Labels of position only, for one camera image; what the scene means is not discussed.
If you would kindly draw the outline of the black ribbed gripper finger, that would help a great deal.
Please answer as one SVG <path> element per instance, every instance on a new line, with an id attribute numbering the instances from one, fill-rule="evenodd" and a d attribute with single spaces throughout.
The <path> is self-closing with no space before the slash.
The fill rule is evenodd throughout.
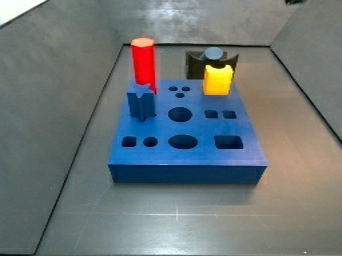
<path id="1" fill-rule="evenodd" d="M 284 2 L 287 5 L 292 5 L 304 2 L 304 0 L 284 0 Z"/>

